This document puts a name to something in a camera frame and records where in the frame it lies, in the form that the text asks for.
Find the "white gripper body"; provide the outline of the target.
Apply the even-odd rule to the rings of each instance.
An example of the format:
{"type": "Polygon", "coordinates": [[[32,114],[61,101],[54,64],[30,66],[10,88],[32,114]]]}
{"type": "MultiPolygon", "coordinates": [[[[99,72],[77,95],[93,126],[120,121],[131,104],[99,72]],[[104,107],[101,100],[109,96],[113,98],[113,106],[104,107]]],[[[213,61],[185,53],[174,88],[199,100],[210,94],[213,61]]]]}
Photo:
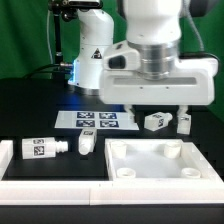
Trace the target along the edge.
{"type": "Polygon", "coordinates": [[[180,58],[176,41],[160,45],[119,42],[105,52],[100,99],[123,105],[208,105],[215,98],[218,60],[180,58]]]}

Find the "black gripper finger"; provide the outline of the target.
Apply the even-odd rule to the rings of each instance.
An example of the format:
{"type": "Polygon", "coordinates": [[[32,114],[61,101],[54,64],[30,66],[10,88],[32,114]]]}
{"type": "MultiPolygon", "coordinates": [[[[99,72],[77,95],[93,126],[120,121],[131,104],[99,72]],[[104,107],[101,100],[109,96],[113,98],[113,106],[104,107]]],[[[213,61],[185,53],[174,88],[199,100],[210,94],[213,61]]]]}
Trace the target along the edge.
{"type": "Polygon", "coordinates": [[[188,106],[187,105],[180,105],[179,109],[177,111],[177,115],[181,116],[183,114],[185,114],[188,111],[188,106]]]}
{"type": "Polygon", "coordinates": [[[132,105],[124,105],[124,110],[125,110],[125,112],[128,113],[129,118],[134,122],[135,121],[135,114],[133,112],[132,105]]]}

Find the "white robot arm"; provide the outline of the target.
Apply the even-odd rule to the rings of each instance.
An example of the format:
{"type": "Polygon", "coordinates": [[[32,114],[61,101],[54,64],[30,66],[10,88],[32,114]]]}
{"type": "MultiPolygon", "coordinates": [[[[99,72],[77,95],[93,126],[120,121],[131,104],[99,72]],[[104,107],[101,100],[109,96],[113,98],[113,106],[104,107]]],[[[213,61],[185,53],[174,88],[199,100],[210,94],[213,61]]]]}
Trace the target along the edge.
{"type": "Polygon", "coordinates": [[[80,53],[69,84],[106,104],[190,105],[214,101],[218,60],[204,51],[181,55],[179,19],[206,15],[219,0],[117,0],[126,39],[114,44],[112,18],[78,11],[80,53]]]}

